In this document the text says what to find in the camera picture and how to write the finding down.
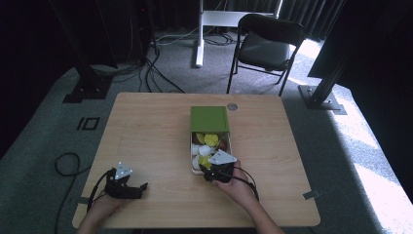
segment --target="chair leg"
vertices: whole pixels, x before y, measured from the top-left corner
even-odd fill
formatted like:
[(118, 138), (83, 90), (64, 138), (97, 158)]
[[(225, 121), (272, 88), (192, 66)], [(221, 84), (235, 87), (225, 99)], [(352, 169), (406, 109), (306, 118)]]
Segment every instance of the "chair leg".
[(282, 96), (282, 91), (283, 91), (283, 89), (284, 89), (284, 87), (285, 87), (286, 80), (288, 79), (288, 75), (289, 75), (290, 69), (291, 69), (291, 67), (289, 67), (289, 68), (286, 70), (285, 77), (283, 78), (283, 81), (282, 81), (282, 88), (280, 89), (280, 92), (279, 92), (279, 97)]
[(227, 95), (230, 93), (230, 89), (231, 89), (232, 77), (233, 77), (233, 75), (234, 75), (234, 66), (235, 66), (235, 60), (233, 59), (233, 63), (232, 63), (232, 65), (231, 65), (230, 78), (229, 78), (229, 80), (228, 80)]
[(230, 78), (228, 80), (228, 86), (227, 86), (227, 95), (230, 93), (232, 77), (234, 75), (234, 68), (236, 67), (236, 65), (237, 65), (237, 68), (238, 68), (238, 50), (237, 50), (237, 48), (234, 51), (233, 62), (231, 64)]
[(282, 72), (279, 80), (276, 82), (276, 85), (278, 85), (280, 83), (280, 81), (282, 80), (283, 75), (285, 74), (285, 71)]
[(235, 63), (235, 72), (234, 72), (234, 74), (238, 74), (238, 59)]

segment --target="metal stand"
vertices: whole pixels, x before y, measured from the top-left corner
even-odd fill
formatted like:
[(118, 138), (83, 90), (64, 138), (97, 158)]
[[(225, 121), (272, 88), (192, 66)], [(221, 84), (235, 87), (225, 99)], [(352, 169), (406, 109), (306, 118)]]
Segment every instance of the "metal stand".
[(317, 86), (298, 86), (298, 89), (300, 90), (300, 93), (304, 101), (306, 102), (307, 108), (319, 110), (333, 110), (335, 114), (347, 115), (344, 106), (337, 102), (333, 93), (330, 93), (323, 102), (312, 101), (312, 96), (316, 88)]
[(84, 79), (81, 77), (72, 94), (64, 97), (63, 103), (81, 103), (83, 99), (105, 99), (112, 84), (113, 76), (96, 77), (96, 79), (98, 79), (98, 82), (95, 82), (92, 88), (85, 88)]

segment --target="black curtain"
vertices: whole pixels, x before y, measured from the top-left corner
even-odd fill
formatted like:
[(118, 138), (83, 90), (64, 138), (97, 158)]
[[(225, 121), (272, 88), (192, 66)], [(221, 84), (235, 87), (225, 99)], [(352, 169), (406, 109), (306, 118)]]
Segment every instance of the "black curtain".
[[(352, 95), (395, 175), (413, 201), (413, 2), (347, 0), (309, 76), (329, 79)], [(337, 60), (346, 50), (346, 63)]]

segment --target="green box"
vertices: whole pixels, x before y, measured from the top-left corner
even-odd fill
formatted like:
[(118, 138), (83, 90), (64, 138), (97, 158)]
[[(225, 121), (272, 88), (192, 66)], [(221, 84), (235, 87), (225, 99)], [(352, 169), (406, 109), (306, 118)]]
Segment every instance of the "green box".
[(192, 133), (229, 133), (227, 108), (225, 106), (192, 106)]
[[(206, 145), (202, 145), (198, 140), (194, 140), (193, 136), (195, 136), (195, 134), (201, 134), (203, 136), (217, 135), (219, 143), (208, 149), (207, 154), (203, 154), (201, 148)], [(218, 149), (225, 150), (231, 154), (230, 126), (228, 124), (226, 106), (191, 106), (190, 142), (192, 172), (195, 175), (204, 174), (197, 168), (199, 157), (204, 157), (209, 153), (213, 155)]]

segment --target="black cable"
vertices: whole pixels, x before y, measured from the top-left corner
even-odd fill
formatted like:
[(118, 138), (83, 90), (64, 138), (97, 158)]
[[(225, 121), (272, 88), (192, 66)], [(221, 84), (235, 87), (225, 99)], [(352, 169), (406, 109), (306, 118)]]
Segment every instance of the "black cable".
[(100, 179), (97, 181), (96, 185), (94, 186), (94, 190), (92, 190), (91, 196), (89, 197), (88, 208), (86, 209), (86, 212), (88, 212), (88, 211), (91, 209), (92, 203), (93, 203), (95, 200), (97, 200), (97, 199), (99, 199), (100, 197), (106, 195), (106, 194), (104, 194), (104, 195), (99, 196), (99, 197), (97, 197), (96, 199), (94, 199), (94, 194), (96, 193), (96, 191), (97, 191), (97, 189), (98, 189), (98, 187), (99, 187), (100, 182), (101, 182), (101, 181), (106, 177), (106, 175), (108, 175), (109, 173), (110, 173), (110, 171), (108, 171), (108, 172), (106, 172), (105, 174), (103, 174), (103, 175), (100, 177)]
[[(66, 156), (70, 156), (70, 155), (72, 155), (72, 156), (74, 156), (74, 157), (76, 158), (76, 161), (77, 161), (76, 172), (73, 173), (73, 174), (65, 174), (65, 173), (62, 173), (62, 172), (60, 171), (60, 169), (58, 168), (58, 161), (59, 161), (62, 157), (66, 157)], [(63, 205), (64, 205), (64, 203), (65, 203), (65, 201), (66, 201), (66, 199), (67, 199), (67, 196), (69, 195), (70, 190), (71, 190), (72, 187), (73, 187), (73, 184), (74, 184), (74, 182), (75, 182), (75, 180), (76, 180), (77, 175), (80, 175), (80, 174), (86, 172), (86, 171), (89, 170), (91, 167), (92, 167), (92, 166), (86, 167), (85, 169), (83, 169), (82, 171), (80, 171), (80, 157), (79, 157), (79, 155), (77, 155), (76, 153), (72, 153), (72, 152), (70, 152), (70, 153), (64, 153), (64, 154), (61, 154), (60, 156), (58, 156), (58, 157), (56, 158), (56, 160), (55, 160), (55, 170), (56, 170), (56, 172), (57, 172), (59, 175), (61, 175), (61, 176), (66, 176), (66, 177), (72, 177), (72, 176), (73, 176), (73, 179), (72, 179), (72, 181), (71, 181), (71, 183), (70, 183), (70, 186), (69, 186), (69, 188), (67, 189), (66, 194), (64, 195), (63, 200), (61, 201), (60, 207), (58, 208), (58, 212), (57, 212), (57, 216), (56, 216), (56, 222), (55, 222), (55, 233), (56, 233), (56, 234), (57, 234), (58, 221), (59, 221), (59, 219), (60, 219), (61, 210), (63, 209)]]
[[(234, 168), (235, 168), (235, 169), (240, 169), (240, 170), (242, 170), (243, 172), (246, 173), (246, 171), (245, 171), (244, 169), (237, 168), (237, 167), (234, 167)], [(255, 180), (254, 180), (254, 178), (253, 178), (249, 173), (246, 173), (246, 174), (247, 174), (249, 177), (251, 177), (251, 179), (252, 179), (252, 181), (253, 181), (254, 183), (248, 182), (247, 180), (245, 180), (245, 179), (243, 179), (243, 178), (240, 178), (240, 177), (237, 177), (237, 176), (234, 176), (234, 175), (228, 175), (228, 174), (224, 174), (224, 173), (221, 173), (221, 172), (218, 172), (218, 173), (221, 174), (221, 175), (223, 175), (223, 176), (227, 176), (227, 177), (230, 177), (230, 178), (234, 178), (234, 179), (236, 179), (236, 180), (239, 180), (239, 181), (241, 181), (241, 182), (244, 182), (246, 185), (248, 185), (248, 186), (252, 189), (252, 192), (254, 193), (255, 198), (257, 199), (257, 201), (259, 201), (258, 190), (257, 190), (257, 188), (256, 188)]]
[[(178, 89), (181, 93), (185, 94), (185, 92), (184, 92), (181, 88), (179, 88), (175, 83), (173, 83), (173, 82), (172, 82), (170, 79), (168, 79), (164, 74), (162, 74), (162, 72), (155, 66), (154, 63), (152, 63), (150, 60), (148, 60), (148, 62), (152, 65), (153, 68), (155, 68), (155, 70), (157, 71), (157, 73), (158, 73), (160, 76), (162, 76), (168, 83), (170, 83), (172, 86), (174, 86), (176, 89)], [(154, 79), (154, 83), (155, 83), (155, 85), (157, 86), (157, 88), (158, 88), (160, 91), (162, 91), (161, 88), (158, 86), (158, 84), (156, 84), (155, 78), (153, 78), (153, 79)]]

